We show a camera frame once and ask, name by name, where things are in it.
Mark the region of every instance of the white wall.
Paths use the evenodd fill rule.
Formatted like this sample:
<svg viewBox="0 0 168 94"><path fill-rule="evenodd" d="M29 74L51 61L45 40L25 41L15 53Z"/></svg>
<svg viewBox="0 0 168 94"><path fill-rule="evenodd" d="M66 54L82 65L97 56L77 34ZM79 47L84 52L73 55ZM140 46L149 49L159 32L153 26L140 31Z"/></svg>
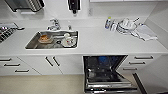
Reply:
<svg viewBox="0 0 168 94"><path fill-rule="evenodd" d="M110 2L89 3L89 0L81 0L81 10L77 17L73 17L68 10L68 0L43 0L45 7L35 15L21 15L20 11L12 12L4 0L0 0L0 22L14 21L21 27L39 27L51 25L52 18L59 20L88 20L112 18L141 17L142 22L150 15L158 2Z"/></svg>
<svg viewBox="0 0 168 94"><path fill-rule="evenodd" d="M159 2L145 24L157 34L158 40L168 49L168 2ZM168 91L167 72L168 55L164 55L139 73L149 94Z"/></svg>
<svg viewBox="0 0 168 94"><path fill-rule="evenodd" d="M168 2L159 2L145 22L168 48Z"/></svg>

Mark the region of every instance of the chrome faucet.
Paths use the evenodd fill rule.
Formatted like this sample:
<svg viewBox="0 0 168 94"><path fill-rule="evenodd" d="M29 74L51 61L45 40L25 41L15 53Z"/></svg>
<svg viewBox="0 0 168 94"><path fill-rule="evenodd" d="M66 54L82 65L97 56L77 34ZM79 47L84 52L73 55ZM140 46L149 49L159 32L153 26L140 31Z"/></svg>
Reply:
<svg viewBox="0 0 168 94"><path fill-rule="evenodd" d="M57 19L52 19L52 20L50 20L50 21L53 21L54 26L48 27L47 30L60 30L60 29L61 29L60 24L59 24L59 21L58 21Z"/></svg>

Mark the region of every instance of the soap dispenser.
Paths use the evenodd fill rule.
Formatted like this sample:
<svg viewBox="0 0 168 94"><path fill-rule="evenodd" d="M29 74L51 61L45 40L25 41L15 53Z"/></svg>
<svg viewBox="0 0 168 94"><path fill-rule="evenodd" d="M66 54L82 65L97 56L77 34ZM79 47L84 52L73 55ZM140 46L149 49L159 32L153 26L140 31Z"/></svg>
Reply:
<svg viewBox="0 0 168 94"><path fill-rule="evenodd" d="M76 16L78 10L80 10L80 0L68 0L69 10L72 10L74 16Z"/></svg>

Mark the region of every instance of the bottle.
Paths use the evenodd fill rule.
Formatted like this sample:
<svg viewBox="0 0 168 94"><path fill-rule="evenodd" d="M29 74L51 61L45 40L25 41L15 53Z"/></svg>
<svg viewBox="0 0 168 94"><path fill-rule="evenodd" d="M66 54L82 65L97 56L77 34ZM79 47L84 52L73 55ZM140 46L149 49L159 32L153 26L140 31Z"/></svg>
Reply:
<svg viewBox="0 0 168 94"><path fill-rule="evenodd" d="M107 21L106 21L106 24L105 24L105 28L106 28L106 29L109 29L110 24L111 24L111 17L108 17L108 19L107 19Z"/></svg>

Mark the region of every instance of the backsplash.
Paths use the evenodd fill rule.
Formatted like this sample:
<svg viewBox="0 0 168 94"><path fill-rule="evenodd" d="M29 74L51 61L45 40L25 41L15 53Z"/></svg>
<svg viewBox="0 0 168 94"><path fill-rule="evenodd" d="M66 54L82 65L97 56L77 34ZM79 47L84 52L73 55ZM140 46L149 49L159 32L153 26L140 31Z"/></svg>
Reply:
<svg viewBox="0 0 168 94"><path fill-rule="evenodd" d="M22 27L40 27L51 25L49 20L57 18L71 20L78 23L79 20L95 21L101 19L105 21L108 16L116 18L140 17L144 22L155 8L158 2L109 2L109 3L90 3L89 0L81 0L81 10L77 17L74 17L68 9L68 0L43 0L45 7L36 14L21 14L20 11L12 12L4 0L0 0L0 22L16 22Z"/></svg>

